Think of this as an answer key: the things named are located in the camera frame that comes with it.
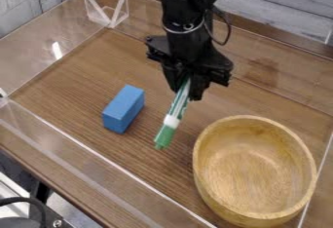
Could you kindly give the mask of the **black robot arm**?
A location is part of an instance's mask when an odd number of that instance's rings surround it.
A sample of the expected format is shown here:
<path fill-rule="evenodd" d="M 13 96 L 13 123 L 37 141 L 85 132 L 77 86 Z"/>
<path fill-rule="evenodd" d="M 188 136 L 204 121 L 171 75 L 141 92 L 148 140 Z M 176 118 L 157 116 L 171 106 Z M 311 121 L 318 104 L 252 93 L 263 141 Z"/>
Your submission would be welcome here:
<path fill-rule="evenodd" d="M 176 93 L 189 79 L 188 98 L 200 100 L 211 83 L 228 86 L 233 64 L 213 46 L 216 0 L 160 0 L 164 36 L 148 36 L 146 58 L 161 65 Z"/>

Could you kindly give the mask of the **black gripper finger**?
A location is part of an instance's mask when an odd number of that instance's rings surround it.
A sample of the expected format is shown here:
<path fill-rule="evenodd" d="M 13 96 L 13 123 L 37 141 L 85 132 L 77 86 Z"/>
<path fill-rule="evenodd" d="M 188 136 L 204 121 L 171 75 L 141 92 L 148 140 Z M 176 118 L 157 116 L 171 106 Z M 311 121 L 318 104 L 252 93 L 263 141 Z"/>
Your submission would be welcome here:
<path fill-rule="evenodd" d="M 181 63 L 164 63 L 163 73 L 165 76 L 168 87 L 176 93 L 180 89 L 180 86 L 188 79 L 188 67 Z"/>
<path fill-rule="evenodd" d="M 204 90 L 209 87 L 209 83 L 209 77 L 205 75 L 192 74 L 189 76 L 188 98 L 191 101 L 201 99 Z"/>

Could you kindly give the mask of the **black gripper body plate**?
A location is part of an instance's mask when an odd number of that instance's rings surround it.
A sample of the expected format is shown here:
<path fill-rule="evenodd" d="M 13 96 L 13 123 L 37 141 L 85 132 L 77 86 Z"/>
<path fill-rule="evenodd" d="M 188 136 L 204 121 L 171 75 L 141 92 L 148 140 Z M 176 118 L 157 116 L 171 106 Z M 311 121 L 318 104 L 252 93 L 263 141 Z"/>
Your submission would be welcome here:
<path fill-rule="evenodd" d="M 164 63 L 181 63 L 188 67 L 188 73 L 205 75 L 211 82 L 221 86 L 228 85 L 233 64 L 212 44 L 208 44 L 200 52 L 193 46 L 188 51 L 180 46 L 173 52 L 165 36 L 146 36 L 145 46 L 148 48 L 146 58 L 156 61 L 161 67 Z"/>

